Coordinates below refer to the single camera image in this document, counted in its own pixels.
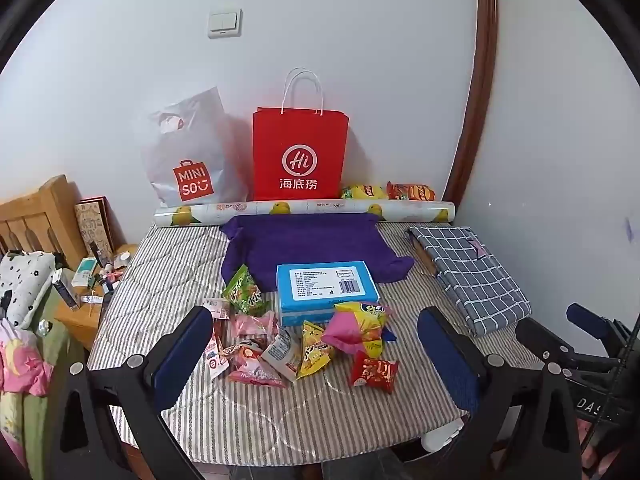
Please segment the pale pink snack packet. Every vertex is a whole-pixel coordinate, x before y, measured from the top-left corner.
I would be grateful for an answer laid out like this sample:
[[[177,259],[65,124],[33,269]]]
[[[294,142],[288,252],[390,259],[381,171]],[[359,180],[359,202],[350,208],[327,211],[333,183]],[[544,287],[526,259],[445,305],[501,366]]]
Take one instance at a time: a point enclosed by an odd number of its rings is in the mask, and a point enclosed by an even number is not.
[[[249,359],[238,364],[229,374],[229,380],[255,386],[286,387],[278,372],[260,359]]]

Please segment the white wall switch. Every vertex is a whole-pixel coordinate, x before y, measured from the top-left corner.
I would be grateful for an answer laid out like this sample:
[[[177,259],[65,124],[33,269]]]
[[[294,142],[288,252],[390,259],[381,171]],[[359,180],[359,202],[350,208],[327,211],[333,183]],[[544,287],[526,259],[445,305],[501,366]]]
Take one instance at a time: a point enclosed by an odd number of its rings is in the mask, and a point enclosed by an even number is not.
[[[207,37],[209,39],[239,37],[241,29],[241,9],[218,10],[208,14]]]

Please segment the pink peach candy packet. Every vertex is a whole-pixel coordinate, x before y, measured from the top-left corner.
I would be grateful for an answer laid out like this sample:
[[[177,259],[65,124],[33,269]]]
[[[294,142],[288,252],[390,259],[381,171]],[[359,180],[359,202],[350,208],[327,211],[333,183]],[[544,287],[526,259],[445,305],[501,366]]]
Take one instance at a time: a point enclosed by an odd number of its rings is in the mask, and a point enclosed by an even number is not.
[[[231,321],[231,333],[233,337],[256,336],[272,341],[279,333],[279,325],[276,314],[267,311],[262,316],[237,314]]]

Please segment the purple towel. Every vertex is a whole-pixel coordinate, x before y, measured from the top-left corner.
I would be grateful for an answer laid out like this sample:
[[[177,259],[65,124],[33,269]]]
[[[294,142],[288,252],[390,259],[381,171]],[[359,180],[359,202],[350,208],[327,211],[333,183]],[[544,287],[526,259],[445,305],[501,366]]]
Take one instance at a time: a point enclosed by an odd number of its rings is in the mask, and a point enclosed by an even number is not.
[[[364,262],[375,283],[408,276],[413,258],[399,257],[378,232],[374,214],[262,214],[237,216],[220,227],[228,238],[225,282],[246,266],[259,289],[277,289],[280,264]]]

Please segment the grey checked folded cloth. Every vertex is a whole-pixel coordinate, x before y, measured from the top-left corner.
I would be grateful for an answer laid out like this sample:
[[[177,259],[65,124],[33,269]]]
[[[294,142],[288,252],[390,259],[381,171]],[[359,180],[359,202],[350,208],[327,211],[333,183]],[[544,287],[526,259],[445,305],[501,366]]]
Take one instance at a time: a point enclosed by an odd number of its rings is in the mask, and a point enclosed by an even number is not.
[[[434,264],[435,278],[471,335],[483,337],[533,313],[521,287],[467,226],[412,226],[412,239]]]

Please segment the blue tissue pack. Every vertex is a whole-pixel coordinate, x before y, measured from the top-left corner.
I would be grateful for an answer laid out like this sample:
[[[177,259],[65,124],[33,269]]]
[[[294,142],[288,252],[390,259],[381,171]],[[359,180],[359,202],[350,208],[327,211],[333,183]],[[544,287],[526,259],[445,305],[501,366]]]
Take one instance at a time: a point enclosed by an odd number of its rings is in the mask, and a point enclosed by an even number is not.
[[[279,321],[284,327],[329,322],[334,307],[342,302],[380,300],[363,261],[280,264],[276,278]]]

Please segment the red gold snack packet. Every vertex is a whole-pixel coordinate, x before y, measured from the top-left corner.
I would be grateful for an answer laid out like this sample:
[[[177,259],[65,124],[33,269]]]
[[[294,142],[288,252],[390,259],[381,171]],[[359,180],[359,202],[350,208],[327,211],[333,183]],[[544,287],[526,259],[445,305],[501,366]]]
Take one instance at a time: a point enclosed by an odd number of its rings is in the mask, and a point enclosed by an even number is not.
[[[371,387],[392,393],[399,368],[397,361],[386,361],[370,358],[363,352],[358,352],[350,374],[350,384],[353,387]]]

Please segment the red paper shopping bag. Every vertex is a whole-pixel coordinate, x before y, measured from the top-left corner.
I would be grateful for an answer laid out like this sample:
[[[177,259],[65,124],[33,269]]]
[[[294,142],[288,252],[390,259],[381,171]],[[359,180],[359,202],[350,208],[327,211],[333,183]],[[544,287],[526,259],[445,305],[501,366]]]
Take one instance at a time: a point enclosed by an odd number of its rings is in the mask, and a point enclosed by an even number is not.
[[[314,83],[313,108],[286,105],[299,78]],[[255,200],[332,200],[340,196],[349,118],[324,107],[319,77],[295,67],[285,78],[278,106],[253,114],[252,152]]]

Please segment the wooden nightstand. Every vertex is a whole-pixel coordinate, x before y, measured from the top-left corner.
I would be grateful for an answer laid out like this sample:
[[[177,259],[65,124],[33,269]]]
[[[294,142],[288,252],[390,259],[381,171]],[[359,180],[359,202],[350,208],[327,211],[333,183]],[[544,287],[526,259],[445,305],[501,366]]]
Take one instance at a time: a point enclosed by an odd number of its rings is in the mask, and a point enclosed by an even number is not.
[[[124,277],[127,266],[138,250],[137,244],[122,245],[116,250],[116,259],[124,265],[113,272],[102,272],[96,268],[93,288],[54,286],[58,303],[54,319],[62,323],[70,334],[89,352],[96,339],[102,311],[111,300],[112,293]]]

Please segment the white red snack packet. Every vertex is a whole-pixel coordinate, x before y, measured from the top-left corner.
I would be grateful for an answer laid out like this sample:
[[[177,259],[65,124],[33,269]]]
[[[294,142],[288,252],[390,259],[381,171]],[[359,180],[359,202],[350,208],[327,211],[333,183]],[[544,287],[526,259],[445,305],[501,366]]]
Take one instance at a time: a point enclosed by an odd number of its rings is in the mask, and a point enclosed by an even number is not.
[[[296,382],[302,357],[298,338],[282,328],[262,352],[262,359],[289,382]]]

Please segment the patterned brown box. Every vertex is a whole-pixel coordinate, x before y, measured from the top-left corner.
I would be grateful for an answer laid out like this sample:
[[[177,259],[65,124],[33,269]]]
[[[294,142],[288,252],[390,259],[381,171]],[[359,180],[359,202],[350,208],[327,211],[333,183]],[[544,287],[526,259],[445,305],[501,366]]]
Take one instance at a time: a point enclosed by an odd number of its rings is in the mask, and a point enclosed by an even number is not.
[[[112,258],[115,246],[108,221],[106,197],[83,198],[74,206],[74,211],[81,238],[89,254]]]

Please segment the pink star blanket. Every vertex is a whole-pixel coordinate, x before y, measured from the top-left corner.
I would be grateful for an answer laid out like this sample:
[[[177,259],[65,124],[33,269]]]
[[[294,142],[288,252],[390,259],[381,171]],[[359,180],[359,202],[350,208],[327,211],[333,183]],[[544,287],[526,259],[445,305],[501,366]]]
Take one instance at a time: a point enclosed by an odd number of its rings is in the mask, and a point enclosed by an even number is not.
[[[54,367],[42,358],[37,346],[38,337],[2,318],[0,339],[1,391],[46,396]]]

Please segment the striped quilted mattress cover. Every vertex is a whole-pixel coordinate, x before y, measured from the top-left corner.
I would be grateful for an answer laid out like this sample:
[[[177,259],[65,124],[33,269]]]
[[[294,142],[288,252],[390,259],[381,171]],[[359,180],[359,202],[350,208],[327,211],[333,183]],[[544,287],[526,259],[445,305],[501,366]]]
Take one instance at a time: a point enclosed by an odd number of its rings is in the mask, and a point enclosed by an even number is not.
[[[186,314],[224,290],[228,238],[216,226],[154,226],[104,309],[89,365],[103,370],[149,352]],[[459,333],[454,306],[423,263],[399,282],[378,286],[392,339],[382,359],[398,370],[391,392],[352,383],[352,356],[323,347],[280,321],[276,294],[257,322],[225,320],[218,347],[198,360],[163,418],[191,460],[209,465],[298,466],[339,460],[422,437],[461,416],[418,336],[418,317],[437,308]]]

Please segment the white spotted pillow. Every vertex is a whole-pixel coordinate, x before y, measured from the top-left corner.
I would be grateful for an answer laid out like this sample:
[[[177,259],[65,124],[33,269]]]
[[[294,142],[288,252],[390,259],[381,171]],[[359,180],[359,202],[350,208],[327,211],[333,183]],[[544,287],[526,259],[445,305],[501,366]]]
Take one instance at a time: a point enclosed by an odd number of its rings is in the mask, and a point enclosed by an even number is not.
[[[50,252],[8,252],[1,259],[1,316],[26,330],[49,290],[55,271]]]

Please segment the rolled lemon print mat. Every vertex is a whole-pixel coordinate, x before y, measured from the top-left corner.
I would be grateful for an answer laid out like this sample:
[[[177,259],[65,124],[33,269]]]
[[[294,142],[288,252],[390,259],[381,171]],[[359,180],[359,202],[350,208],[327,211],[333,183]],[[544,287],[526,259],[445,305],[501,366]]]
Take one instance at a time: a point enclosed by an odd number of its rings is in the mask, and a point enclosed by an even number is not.
[[[453,222],[456,206],[450,202],[412,200],[263,200],[163,207],[154,214],[160,228],[170,226],[222,226],[237,216],[265,214],[375,214],[390,222]]]

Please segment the white Miniso plastic bag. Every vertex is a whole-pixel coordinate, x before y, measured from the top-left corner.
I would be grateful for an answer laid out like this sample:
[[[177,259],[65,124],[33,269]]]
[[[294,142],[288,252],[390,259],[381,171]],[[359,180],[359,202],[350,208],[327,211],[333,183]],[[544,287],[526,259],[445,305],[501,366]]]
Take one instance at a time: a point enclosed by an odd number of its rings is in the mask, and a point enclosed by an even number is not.
[[[137,132],[142,165],[166,207],[242,202],[229,118],[213,87],[146,116]]]

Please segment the small blue snack packet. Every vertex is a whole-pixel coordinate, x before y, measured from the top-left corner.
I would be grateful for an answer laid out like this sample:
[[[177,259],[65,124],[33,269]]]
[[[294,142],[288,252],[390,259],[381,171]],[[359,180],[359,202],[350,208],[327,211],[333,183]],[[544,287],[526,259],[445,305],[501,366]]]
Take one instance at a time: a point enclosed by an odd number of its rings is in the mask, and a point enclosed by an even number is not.
[[[395,342],[397,336],[386,326],[383,327],[381,337],[385,342]]]

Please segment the yellow chips bag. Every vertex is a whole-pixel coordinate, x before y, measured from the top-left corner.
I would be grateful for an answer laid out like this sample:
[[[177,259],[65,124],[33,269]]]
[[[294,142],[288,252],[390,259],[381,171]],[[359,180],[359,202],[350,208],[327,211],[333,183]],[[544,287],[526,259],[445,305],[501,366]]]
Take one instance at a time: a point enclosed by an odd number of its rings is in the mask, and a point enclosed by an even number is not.
[[[388,194],[377,185],[353,184],[342,189],[343,200],[387,200]]]

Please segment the green snack packet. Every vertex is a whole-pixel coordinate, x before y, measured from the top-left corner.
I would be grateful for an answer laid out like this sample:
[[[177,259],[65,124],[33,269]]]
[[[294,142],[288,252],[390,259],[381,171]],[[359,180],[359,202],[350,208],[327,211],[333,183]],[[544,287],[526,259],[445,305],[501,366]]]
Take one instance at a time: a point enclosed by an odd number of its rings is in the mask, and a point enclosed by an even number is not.
[[[232,276],[224,288],[222,296],[239,314],[262,316],[267,310],[267,303],[262,298],[262,292],[245,264],[242,264]]]

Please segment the pink yellow sweet potato sticks bag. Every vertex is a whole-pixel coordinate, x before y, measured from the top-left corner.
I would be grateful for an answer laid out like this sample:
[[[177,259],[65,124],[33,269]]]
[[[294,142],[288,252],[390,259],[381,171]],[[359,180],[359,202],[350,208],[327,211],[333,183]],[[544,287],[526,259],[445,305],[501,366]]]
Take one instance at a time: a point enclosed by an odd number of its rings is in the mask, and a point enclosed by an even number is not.
[[[334,315],[324,330],[321,341],[341,352],[364,353],[377,359],[383,352],[383,328],[386,307],[370,302],[346,301],[334,306]]]

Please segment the small red white candy packet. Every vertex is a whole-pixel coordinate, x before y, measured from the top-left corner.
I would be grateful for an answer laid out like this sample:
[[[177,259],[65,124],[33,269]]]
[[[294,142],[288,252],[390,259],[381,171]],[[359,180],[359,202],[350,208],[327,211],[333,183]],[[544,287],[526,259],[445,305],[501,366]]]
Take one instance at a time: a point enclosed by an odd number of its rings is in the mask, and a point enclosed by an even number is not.
[[[215,380],[228,370],[228,359],[222,354],[224,346],[224,323],[230,318],[230,302],[224,298],[205,298],[203,307],[209,310],[213,320],[212,334],[205,347],[204,359],[211,380]]]

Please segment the brown wooden door frame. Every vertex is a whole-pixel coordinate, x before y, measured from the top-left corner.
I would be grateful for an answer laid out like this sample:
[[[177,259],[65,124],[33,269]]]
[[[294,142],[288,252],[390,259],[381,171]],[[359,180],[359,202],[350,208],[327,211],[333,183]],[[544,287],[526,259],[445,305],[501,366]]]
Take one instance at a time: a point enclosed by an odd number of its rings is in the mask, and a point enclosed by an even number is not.
[[[485,127],[496,66],[499,0],[476,0],[473,69],[462,130],[444,192],[444,201],[459,207],[468,186]]]

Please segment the yellow triangular snack packet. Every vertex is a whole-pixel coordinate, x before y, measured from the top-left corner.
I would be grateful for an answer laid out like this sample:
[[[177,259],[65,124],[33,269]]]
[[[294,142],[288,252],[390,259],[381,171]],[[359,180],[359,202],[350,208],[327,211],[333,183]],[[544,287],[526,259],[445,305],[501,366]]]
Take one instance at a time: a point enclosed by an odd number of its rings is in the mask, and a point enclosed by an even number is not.
[[[316,374],[332,361],[335,348],[322,340],[324,328],[305,320],[302,330],[302,357],[297,378]]]

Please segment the red chips bag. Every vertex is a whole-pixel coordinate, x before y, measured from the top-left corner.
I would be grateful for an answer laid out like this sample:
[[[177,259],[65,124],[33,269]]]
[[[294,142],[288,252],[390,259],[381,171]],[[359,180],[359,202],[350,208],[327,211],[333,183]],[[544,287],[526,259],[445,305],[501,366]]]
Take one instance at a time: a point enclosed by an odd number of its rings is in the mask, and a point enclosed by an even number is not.
[[[415,202],[436,200],[435,192],[426,184],[388,182],[386,194],[390,200],[414,200]]]

